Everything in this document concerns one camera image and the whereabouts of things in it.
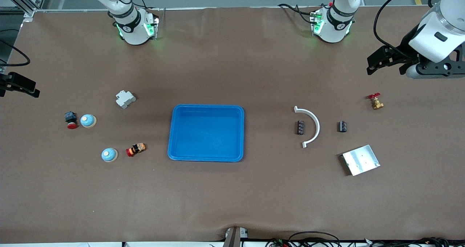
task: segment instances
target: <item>red button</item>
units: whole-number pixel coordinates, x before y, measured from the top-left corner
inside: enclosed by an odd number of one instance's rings
[[[76,129],[76,128],[78,128],[77,124],[75,124],[75,123],[69,123],[68,124],[68,129]]]

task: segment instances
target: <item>white plastic piece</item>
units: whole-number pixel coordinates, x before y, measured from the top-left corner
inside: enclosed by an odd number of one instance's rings
[[[310,117],[315,121],[315,125],[316,125],[316,127],[317,127],[317,130],[316,130],[316,132],[315,132],[314,137],[311,138],[310,140],[304,141],[304,142],[302,143],[302,147],[303,147],[303,148],[307,148],[307,144],[309,144],[309,143],[311,143],[312,141],[314,141],[314,140],[317,138],[317,136],[319,135],[319,121],[318,121],[318,118],[317,118],[316,115],[315,115],[314,113],[312,113],[311,111],[305,110],[305,109],[301,109],[301,108],[297,108],[297,106],[294,106],[294,112],[295,112],[295,113],[304,113],[304,114],[310,116]]]
[[[116,103],[121,106],[121,108],[126,109],[128,105],[136,100],[131,92],[126,92],[122,90],[116,95]]]

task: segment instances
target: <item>white curved handle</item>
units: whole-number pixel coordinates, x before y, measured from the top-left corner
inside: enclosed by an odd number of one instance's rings
[[[314,141],[314,140],[317,138],[318,134],[319,134],[319,121],[318,121],[318,118],[317,118],[316,115],[315,115],[314,113],[312,113],[311,111],[298,108],[297,106],[294,106],[294,112],[295,112],[295,113],[304,113],[304,114],[310,116],[310,117],[315,121],[315,125],[316,125],[316,127],[317,127],[317,130],[316,130],[316,132],[315,132],[315,136],[314,136],[313,138],[311,138],[310,140],[304,141],[304,142],[302,143],[302,147],[303,147],[303,148],[307,148],[307,144],[309,144],[309,143],[311,143],[312,141]]]

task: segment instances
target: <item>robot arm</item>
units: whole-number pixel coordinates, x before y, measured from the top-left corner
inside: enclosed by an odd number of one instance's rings
[[[328,43],[337,43],[349,33],[352,19],[361,0],[334,0],[331,7],[322,7],[311,14],[312,32]]]
[[[120,36],[131,45],[141,45],[156,39],[158,17],[142,8],[136,8],[132,0],[98,0],[116,21]]]
[[[379,68],[402,63],[400,74],[410,78],[462,78],[464,42],[465,0],[441,0],[405,35],[396,50],[384,45],[370,55],[367,72],[371,75]]]

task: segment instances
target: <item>silver metal plate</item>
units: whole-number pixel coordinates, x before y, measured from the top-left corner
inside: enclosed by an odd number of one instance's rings
[[[342,157],[353,176],[380,166],[370,145],[343,153]]]

